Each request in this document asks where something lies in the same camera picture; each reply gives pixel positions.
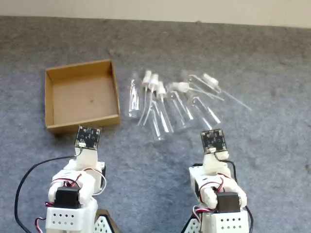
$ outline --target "circuit board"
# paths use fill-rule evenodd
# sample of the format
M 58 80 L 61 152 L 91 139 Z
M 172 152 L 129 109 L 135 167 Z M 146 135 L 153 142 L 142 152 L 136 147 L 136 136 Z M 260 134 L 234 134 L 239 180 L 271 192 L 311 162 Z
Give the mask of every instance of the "circuit board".
M 227 150 L 222 129 L 203 131 L 201 133 L 201 139 L 205 154 Z
M 97 150 L 101 131 L 101 128 L 79 126 L 75 146 L 81 147 L 83 145 L 83 148 Z

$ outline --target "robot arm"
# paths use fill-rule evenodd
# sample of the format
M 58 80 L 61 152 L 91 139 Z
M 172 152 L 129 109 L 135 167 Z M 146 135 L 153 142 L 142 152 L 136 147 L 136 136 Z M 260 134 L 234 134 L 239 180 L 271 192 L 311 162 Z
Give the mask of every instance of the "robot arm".
M 99 162 L 97 155 L 100 132 L 79 127 L 75 143 L 78 156 L 53 176 L 48 193 L 47 233 L 96 232 L 98 205 L 92 196 L 102 193 L 106 185 L 105 163 Z
M 249 233 L 246 193 L 231 178 L 222 130 L 201 134 L 205 150 L 202 164 L 189 168 L 191 188 L 199 204 L 183 229 L 194 233 Z

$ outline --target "cardboard box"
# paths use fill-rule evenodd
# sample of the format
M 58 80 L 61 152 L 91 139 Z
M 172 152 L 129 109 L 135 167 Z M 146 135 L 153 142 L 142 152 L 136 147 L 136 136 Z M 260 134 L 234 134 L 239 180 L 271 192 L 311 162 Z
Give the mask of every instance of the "cardboard box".
M 118 87 L 110 60 L 46 70 L 45 124 L 49 131 L 76 132 L 78 125 L 119 123 Z

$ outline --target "clear plastic tube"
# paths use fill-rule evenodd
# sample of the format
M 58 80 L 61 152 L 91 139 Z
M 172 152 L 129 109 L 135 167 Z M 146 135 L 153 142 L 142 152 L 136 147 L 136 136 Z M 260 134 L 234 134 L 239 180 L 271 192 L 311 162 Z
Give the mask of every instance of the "clear plastic tube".
M 132 79 L 131 86 L 130 86 L 130 100 L 129 100 L 129 105 L 128 105 L 128 116 L 131 118 L 138 118 L 139 109 L 140 109 L 140 102 L 139 102 L 138 85 L 137 85 L 137 81 L 135 79 Z
M 146 103 L 146 102 L 147 102 L 147 91 L 148 91 L 148 88 L 145 87 L 145 91 L 144 91 L 144 107 L 143 107 L 142 114 L 141 114 L 141 116 L 140 116 L 140 119 L 139 119 L 137 125 L 140 125 L 142 119 L 144 118 L 145 112 L 146 112 L 146 106 L 147 106 L 147 103 Z
M 153 96 L 154 96 L 154 90 L 155 90 L 155 88 L 152 87 L 152 88 L 151 88 L 151 92 L 150 92 L 149 107 L 148 107 L 148 111 L 147 111 L 147 114 L 146 114 L 144 123 L 142 124 L 143 126 L 146 124 L 147 119 L 148 119 L 148 116 L 149 116 L 149 114 L 150 114 L 151 105 L 152 105 L 152 99 L 153 99 Z
M 190 122 L 194 120 L 190 109 L 187 106 L 187 101 L 183 93 L 171 91 L 168 93 L 168 102 L 178 128 L 186 128 Z
M 230 98 L 232 98 L 233 100 L 235 100 L 236 102 L 238 102 L 240 105 L 244 106 L 245 108 L 247 108 L 249 111 L 252 111 L 252 109 L 250 107 L 248 107 L 245 103 L 243 103 L 241 100 L 235 98 L 234 96 L 232 96 L 231 94 L 229 94 L 228 92 L 226 92 L 225 90 L 222 90 L 223 93 L 225 93 L 227 96 L 229 96 Z
M 212 130 L 216 125 L 220 124 L 221 121 L 216 116 L 216 114 L 206 106 L 199 96 L 192 97 L 192 106 L 196 110 L 199 119 Z
M 157 103 L 152 101 L 151 109 L 149 111 L 149 117 L 147 122 L 149 122 L 150 129 L 154 140 L 164 140 L 167 132 L 165 131 L 166 125 L 163 125 L 162 119 L 159 114 L 159 109 Z
M 169 115 L 167 114 L 165 103 L 164 103 L 164 97 L 161 96 L 159 100 L 159 114 L 162 120 L 163 125 L 166 125 L 166 131 L 168 133 L 174 133 L 174 129 L 172 127 Z

